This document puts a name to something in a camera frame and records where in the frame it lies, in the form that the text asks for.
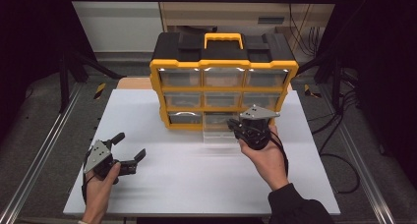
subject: plastic drawer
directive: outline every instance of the plastic drawer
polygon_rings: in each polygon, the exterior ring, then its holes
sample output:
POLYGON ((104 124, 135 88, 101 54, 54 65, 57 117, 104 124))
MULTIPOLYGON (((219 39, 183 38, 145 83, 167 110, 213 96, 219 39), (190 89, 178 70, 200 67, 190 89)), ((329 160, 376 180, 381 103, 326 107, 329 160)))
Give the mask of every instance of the plastic drawer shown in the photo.
POLYGON ((202 113, 200 112, 168 112, 171 124, 200 124, 202 113))
POLYGON ((274 111, 280 94, 269 92, 244 92, 242 107, 252 107, 254 104, 274 111))
POLYGON ((241 86, 244 72, 239 68, 207 68, 203 71, 204 86, 241 86))
POLYGON ((166 86, 200 86, 199 69, 158 69, 162 85, 166 86))
POLYGON ((288 72, 285 70, 254 70, 247 73, 245 86, 282 87, 288 72))
POLYGON ((205 106, 207 107, 237 107, 240 92, 205 92, 205 106))
POLYGON ((201 92, 165 92, 167 107, 201 107, 201 92))
POLYGON ((206 112, 203 117, 203 130, 208 132, 230 132, 227 120, 239 119, 234 112, 206 112))

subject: wall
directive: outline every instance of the wall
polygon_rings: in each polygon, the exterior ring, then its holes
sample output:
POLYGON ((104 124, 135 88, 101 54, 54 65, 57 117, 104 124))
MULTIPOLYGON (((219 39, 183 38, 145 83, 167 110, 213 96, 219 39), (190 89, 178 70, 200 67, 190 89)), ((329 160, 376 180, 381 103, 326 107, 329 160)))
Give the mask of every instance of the wall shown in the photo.
POLYGON ((163 32, 155 2, 73 2, 94 52, 152 52, 163 32))

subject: human hand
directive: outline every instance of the human hand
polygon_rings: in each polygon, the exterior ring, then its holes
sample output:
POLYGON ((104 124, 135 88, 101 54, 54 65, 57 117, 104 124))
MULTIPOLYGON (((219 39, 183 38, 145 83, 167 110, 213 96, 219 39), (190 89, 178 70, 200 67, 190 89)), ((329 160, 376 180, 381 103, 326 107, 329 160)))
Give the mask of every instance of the human hand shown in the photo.
POLYGON ((83 216, 84 222, 89 224, 101 223, 101 219, 107 211, 113 182, 119 176, 120 166, 120 162, 114 164, 107 177, 102 181, 94 175, 92 170, 87 173, 87 179, 90 180, 87 184, 87 203, 83 216))
MULTIPOLYGON (((269 125, 269 129, 278 135, 276 126, 269 125)), ((288 185, 284 158, 275 143, 269 141, 267 146, 261 150, 253 150, 243 140, 239 140, 239 144, 242 153, 251 159, 261 177, 273 191, 288 185)))

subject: gray floor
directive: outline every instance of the gray floor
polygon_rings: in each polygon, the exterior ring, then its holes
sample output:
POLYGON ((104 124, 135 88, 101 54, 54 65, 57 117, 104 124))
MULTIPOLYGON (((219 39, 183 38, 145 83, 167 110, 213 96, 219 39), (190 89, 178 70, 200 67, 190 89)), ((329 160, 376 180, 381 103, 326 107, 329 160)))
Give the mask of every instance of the gray floor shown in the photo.
MULTIPOLYGON (((129 62, 116 65, 106 63, 106 66, 116 72, 128 76, 148 75, 149 70, 146 65, 147 63, 144 63, 142 65, 144 67, 140 67, 139 64, 132 65, 129 62)), ((62 211, 69 196, 69 190, 80 171, 90 140, 94 136, 94 128, 99 124, 111 89, 117 85, 117 81, 95 71, 89 74, 88 82, 81 84, 83 87, 79 99, 19 213, 18 222, 20 223, 27 223, 23 221, 23 218, 32 217, 77 219, 64 215, 62 211), (105 90, 99 99, 93 99, 101 83, 106 83, 105 90)), ((309 84, 311 91, 315 93, 320 93, 320 88, 312 83, 310 76, 302 76, 293 81, 293 87, 299 93, 306 118, 314 119, 327 115, 330 111, 326 101, 323 98, 305 95, 305 84, 309 84)), ((57 74, 33 83, 30 88, 32 88, 32 94, 29 89, 29 97, 21 107, 12 130, 0 145, 0 167, 2 168, 0 177, 3 181, 0 186, 1 210, 6 208, 26 175, 60 107, 57 74)), ((343 91, 348 90, 350 88, 344 84, 343 91)), ((325 124, 329 118, 311 121, 312 131, 325 124)), ((346 110, 343 122, 359 147, 396 223, 417 223, 417 193, 407 181, 395 159, 379 154, 378 142, 361 110, 352 105, 346 110)), ((323 144, 333 126, 334 124, 314 136, 318 147, 323 144)), ((348 158, 339 133, 332 136, 326 152, 348 158)), ((346 164, 331 157, 324 157, 323 162, 335 190, 345 191, 354 186, 355 176, 346 164)), ((341 209, 341 215, 333 217, 337 223, 379 223, 362 188, 353 194, 335 194, 335 197, 341 209)))

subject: white tabletop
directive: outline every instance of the white tabletop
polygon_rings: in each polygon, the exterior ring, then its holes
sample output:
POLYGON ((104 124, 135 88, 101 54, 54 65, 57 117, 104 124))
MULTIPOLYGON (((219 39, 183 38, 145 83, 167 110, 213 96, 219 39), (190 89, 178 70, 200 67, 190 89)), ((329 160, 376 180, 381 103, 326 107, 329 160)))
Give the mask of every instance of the white tabletop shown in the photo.
MULTIPOLYGON (((277 118, 289 160, 289 181, 303 198, 320 201, 339 214, 328 176, 318 155, 296 91, 289 91, 277 118)), ((121 216, 267 216, 270 189, 237 142, 204 144, 202 132, 169 131, 159 118, 156 93, 114 89, 93 141, 126 137, 113 146, 113 157, 147 156, 137 174, 120 177, 107 213, 121 216)), ((82 171, 64 209, 82 215, 82 171)))

